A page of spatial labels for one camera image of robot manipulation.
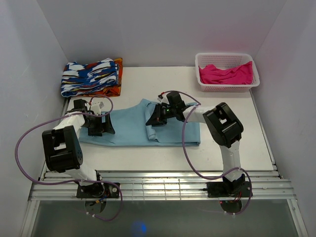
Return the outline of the light blue trousers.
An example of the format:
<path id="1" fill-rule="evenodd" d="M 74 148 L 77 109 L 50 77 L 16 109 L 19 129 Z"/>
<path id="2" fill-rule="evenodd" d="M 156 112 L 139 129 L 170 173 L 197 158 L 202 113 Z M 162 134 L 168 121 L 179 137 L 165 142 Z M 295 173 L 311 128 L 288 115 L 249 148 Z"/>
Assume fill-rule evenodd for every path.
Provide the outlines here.
<path id="1" fill-rule="evenodd" d="M 110 113 L 115 134 L 89 136 L 87 128 L 82 128 L 79 141 L 106 147 L 138 146 L 182 146 L 183 123 L 176 118 L 167 120 L 163 126 L 146 126 L 146 121 L 154 111 L 156 102 L 142 99 L 139 104 Z"/>

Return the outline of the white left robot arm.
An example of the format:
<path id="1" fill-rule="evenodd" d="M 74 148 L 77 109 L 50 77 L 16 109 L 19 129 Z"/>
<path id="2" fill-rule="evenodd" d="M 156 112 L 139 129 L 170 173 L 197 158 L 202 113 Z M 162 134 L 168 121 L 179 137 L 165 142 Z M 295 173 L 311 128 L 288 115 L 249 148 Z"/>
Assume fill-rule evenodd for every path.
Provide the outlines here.
<path id="1" fill-rule="evenodd" d="M 74 107 L 67 111 L 67 116 L 56 127 L 42 133 L 47 168 L 67 173 L 79 185 L 88 186 L 88 192 L 96 198 L 104 193 L 105 186 L 100 182 L 100 174 L 84 163 L 79 135 L 82 128 L 92 137 L 115 134 L 111 117 L 108 112 L 102 112 L 103 107 L 103 102 L 91 102 L 88 106 L 87 101 L 77 99 Z"/>

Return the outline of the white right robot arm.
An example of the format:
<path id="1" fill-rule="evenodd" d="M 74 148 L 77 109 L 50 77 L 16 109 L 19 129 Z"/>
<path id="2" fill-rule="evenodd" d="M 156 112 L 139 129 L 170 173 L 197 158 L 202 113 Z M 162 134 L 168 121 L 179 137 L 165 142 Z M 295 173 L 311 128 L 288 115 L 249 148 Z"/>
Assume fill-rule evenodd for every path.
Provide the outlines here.
<path id="1" fill-rule="evenodd" d="M 252 194 L 251 181 L 241 168 L 239 145 L 243 125 L 226 103 L 215 107 L 202 107 L 200 102 L 187 104 L 179 91 L 167 91 L 158 96 L 160 102 L 155 105 L 147 126 L 163 126 L 168 119 L 175 118 L 183 123 L 181 139 L 185 139 L 186 125 L 190 122 L 204 123 L 219 145 L 223 161 L 223 173 L 218 177 L 201 175 L 189 162 L 190 168 L 199 177 L 207 180 L 205 190 L 210 198 L 244 197 Z"/>

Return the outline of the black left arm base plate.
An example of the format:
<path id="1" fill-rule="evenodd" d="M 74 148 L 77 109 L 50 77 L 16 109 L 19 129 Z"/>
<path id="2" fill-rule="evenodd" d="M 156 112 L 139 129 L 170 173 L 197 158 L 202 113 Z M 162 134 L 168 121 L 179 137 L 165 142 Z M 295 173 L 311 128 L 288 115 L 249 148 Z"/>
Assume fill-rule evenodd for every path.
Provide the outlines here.
<path id="1" fill-rule="evenodd" d="M 87 186 L 78 186 L 77 198 L 118 198 L 119 189 L 113 184 L 94 183 Z"/>

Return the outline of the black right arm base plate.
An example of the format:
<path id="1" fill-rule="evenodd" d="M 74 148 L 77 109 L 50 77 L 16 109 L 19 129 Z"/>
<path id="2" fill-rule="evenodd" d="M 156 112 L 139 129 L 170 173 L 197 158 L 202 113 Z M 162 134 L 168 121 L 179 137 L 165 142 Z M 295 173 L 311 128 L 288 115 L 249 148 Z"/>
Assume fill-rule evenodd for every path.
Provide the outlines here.
<path id="1" fill-rule="evenodd" d="M 203 190 L 207 192 L 208 198 L 247 198 L 251 193 L 248 181 L 234 191 L 229 190 L 224 182 L 207 182 Z"/>

